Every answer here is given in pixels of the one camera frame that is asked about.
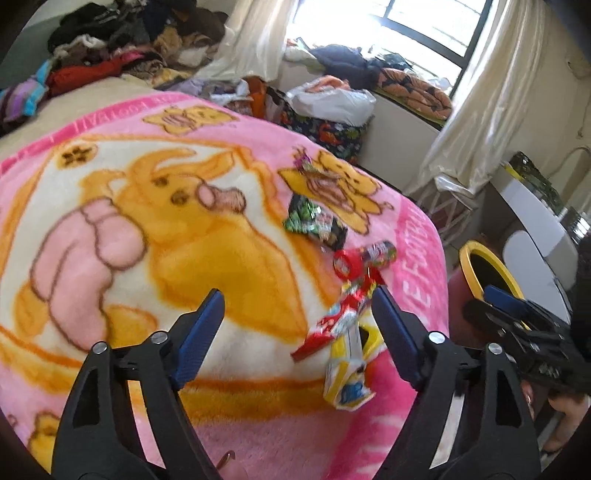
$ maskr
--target white curtain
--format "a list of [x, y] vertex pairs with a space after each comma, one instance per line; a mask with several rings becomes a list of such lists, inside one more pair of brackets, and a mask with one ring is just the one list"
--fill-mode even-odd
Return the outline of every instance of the white curtain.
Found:
[[454, 112], [406, 193], [439, 174], [457, 179], [472, 195], [488, 182], [527, 110], [544, 47], [546, 9], [543, 0], [499, 0], [491, 37], [473, 57]]
[[298, 0], [238, 0], [226, 22], [226, 35], [213, 62], [198, 78], [233, 80], [277, 78], [285, 52], [287, 26]]

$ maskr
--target red clothing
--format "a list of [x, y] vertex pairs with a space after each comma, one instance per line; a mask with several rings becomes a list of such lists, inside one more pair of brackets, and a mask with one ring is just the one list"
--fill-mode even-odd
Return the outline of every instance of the red clothing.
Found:
[[107, 77], [117, 77], [121, 75], [125, 64], [141, 58], [141, 56], [136, 52], [129, 52], [93, 67], [65, 67], [53, 72], [47, 79], [50, 95], [61, 95]]

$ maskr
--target window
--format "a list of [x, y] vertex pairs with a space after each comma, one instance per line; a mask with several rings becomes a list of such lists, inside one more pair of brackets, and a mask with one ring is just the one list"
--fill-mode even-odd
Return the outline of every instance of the window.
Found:
[[492, 0], [303, 0], [290, 36], [364, 53], [400, 53], [426, 80], [453, 94], [470, 62]]

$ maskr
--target candy tube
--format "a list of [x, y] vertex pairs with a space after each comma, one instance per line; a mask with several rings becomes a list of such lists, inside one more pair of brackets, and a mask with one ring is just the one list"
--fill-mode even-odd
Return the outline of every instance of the candy tube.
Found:
[[368, 247], [339, 250], [335, 253], [333, 267], [337, 276], [343, 280], [355, 280], [369, 267], [384, 268], [396, 260], [396, 247], [384, 240]]

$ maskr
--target bed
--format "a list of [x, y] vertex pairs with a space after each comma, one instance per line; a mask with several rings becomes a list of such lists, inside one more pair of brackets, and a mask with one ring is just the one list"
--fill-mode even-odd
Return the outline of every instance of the bed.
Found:
[[[333, 180], [297, 170], [303, 151]], [[347, 224], [347, 248], [390, 240], [388, 289], [447, 333], [443, 249], [411, 201], [277, 125], [120, 79], [52, 99], [0, 140], [0, 158], [0, 407], [43, 467], [93, 343], [143, 341], [217, 287], [226, 319], [181, 391], [214, 463], [233, 449], [251, 478], [373, 477], [415, 393], [383, 352], [366, 372], [375, 397], [335, 410], [322, 396], [328, 352], [293, 362], [342, 283], [331, 252], [282, 221], [303, 194]]]

